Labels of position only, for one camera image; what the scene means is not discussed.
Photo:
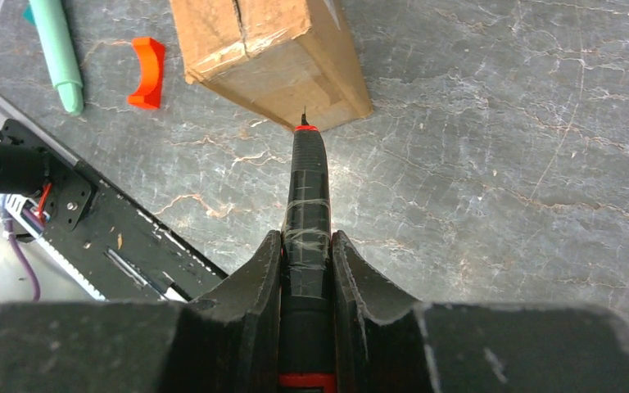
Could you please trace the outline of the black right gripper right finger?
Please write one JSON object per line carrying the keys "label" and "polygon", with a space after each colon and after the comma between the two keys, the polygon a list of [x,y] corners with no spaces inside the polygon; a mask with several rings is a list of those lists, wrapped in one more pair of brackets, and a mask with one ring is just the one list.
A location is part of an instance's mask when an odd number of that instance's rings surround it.
{"label": "black right gripper right finger", "polygon": [[578,303],[422,302],[332,239],[341,392],[629,392],[629,326]]}

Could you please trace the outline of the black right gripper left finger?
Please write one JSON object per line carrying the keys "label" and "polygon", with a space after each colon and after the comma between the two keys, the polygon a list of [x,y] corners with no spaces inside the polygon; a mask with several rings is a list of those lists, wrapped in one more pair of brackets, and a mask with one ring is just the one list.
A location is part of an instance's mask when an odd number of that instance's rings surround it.
{"label": "black right gripper left finger", "polygon": [[0,305],[0,392],[275,392],[279,232],[188,303]]}

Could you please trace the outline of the red black utility knife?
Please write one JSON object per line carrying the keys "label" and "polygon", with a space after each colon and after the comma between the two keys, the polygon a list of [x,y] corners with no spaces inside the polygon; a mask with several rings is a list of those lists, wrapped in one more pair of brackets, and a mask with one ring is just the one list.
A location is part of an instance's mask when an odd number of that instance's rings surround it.
{"label": "red black utility knife", "polygon": [[294,131],[282,228],[278,389],[337,390],[331,202],[320,131],[306,118]]}

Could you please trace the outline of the brown cardboard box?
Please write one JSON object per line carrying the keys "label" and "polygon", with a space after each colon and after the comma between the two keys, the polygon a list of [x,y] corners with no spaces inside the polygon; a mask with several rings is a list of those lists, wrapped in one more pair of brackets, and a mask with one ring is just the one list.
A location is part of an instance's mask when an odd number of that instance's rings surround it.
{"label": "brown cardboard box", "polygon": [[173,1],[184,75],[285,128],[373,111],[339,1]]}

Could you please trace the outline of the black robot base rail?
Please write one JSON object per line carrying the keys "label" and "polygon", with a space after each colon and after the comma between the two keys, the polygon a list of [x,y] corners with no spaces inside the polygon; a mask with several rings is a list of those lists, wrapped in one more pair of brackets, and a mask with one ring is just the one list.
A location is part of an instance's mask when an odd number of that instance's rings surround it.
{"label": "black robot base rail", "polygon": [[92,166],[68,161],[17,120],[5,137],[51,157],[38,198],[12,195],[9,212],[95,300],[188,302],[227,274]]}

